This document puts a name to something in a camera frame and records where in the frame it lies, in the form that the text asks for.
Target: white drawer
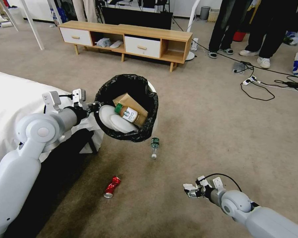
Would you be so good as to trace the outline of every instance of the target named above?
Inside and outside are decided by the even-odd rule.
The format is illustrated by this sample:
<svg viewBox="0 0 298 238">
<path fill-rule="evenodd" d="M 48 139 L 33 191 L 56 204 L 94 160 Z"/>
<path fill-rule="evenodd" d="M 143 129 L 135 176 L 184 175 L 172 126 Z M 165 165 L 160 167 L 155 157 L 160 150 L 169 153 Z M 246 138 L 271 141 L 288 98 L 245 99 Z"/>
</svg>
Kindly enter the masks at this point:
<svg viewBox="0 0 298 238">
<path fill-rule="evenodd" d="M 160 58 L 160 41 L 125 36 L 126 52 Z"/>
<path fill-rule="evenodd" d="M 60 27 L 60 31 L 65 42 L 93 46 L 90 40 L 89 32 L 86 30 L 76 30 Z"/>
</svg>

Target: brown paper bag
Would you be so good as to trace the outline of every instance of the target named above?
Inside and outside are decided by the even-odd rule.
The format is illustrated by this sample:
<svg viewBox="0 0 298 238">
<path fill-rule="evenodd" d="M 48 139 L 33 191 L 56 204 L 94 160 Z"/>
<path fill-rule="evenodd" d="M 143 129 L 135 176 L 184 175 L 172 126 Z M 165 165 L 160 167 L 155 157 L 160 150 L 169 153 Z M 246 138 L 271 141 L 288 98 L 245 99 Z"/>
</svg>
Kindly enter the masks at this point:
<svg viewBox="0 0 298 238">
<path fill-rule="evenodd" d="M 148 116 L 148 112 L 139 104 L 137 103 L 128 93 L 120 95 L 119 97 L 113 100 L 115 106 L 120 103 L 123 106 L 131 107 L 132 109 L 136 110 L 143 116 Z"/>
</svg>

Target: crushed soda can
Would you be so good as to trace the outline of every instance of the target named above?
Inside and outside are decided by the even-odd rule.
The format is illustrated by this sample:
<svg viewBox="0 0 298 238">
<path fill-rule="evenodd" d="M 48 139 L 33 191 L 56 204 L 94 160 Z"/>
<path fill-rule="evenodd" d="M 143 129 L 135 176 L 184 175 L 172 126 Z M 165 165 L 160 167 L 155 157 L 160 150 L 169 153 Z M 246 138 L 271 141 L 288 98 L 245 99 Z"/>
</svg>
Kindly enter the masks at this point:
<svg viewBox="0 0 298 238">
<path fill-rule="evenodd" d="M 117 176 L 114 176 L 112 179 L 112 182 L 107 186 L 107 188 L 105 190 L 104 197 L 112 198 L 114 190 L 120 184 L 120 182 L 121 182 L 121 180 Z"/>
</svg>

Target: white bedsheet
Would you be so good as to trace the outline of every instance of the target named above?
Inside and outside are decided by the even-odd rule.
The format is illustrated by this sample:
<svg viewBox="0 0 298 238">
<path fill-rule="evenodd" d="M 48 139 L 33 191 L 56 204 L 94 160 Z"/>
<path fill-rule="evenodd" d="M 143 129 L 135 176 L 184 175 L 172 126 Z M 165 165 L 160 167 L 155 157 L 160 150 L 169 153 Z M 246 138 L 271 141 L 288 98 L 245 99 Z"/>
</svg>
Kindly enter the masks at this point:
<svg viewBox="0 0 298 238">
<path fill-rule="evenodd" d="M 0 72 L 0 161 L 6 153 L 16 149 L 20 142 L 15 135 L 18 121 L 26 115 L 42 113 L 42 93 L 49 91 L 57 91 L 59 95 L 69 94 L 59 88 Z M 72 104 L 66 97 L 62 97 L 61 102 L 61 108 Z M 95 147 L 99 149 L 104 132 L 97 125 L 93 114 L 73 127 L 72 134 L 82 128 L 94 131 L 92 139 Z M 88 144 L 81 153 L 91 153 Z M 44 161 L 48 154 L 49 152 L 41 154 L 40 161 Z"/>
</svg>

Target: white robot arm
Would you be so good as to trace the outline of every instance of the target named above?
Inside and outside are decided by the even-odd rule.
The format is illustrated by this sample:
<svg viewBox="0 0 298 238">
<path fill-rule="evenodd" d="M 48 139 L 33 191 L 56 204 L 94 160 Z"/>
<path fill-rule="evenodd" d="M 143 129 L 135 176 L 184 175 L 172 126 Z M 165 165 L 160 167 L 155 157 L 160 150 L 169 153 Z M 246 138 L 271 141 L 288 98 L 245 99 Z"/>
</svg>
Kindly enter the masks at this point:
<svg viewBox="0 0 298 238">
<path fill-rule="evenodd" d="M 31 114 L 18 122 L 16 134 L 22 144 L 0 162 L 0 237 L 19 214 L 39 174 L 40 154 L 70 138 L 71 128 L 100 107 L 98 102 L 84 103 L 83 89 L 73 91 L 73 105 L 64 109 L 59 108 L 56 91 L 42 97 L 48 112 Z"/>
<path fill-rule="evenodd" d="M 298 238 L 296 223 L 270 208 L 259 206 L 242 191 L 226 191 L 220 177 L 213 179 L 212 187 L 206 180 L 208 177 L 198 177 L 195 186 L 183 184 L 185 193 L 189 197 L 208 198 L 234 221 L 243 224 L 255 238 Z"/>
</svg>

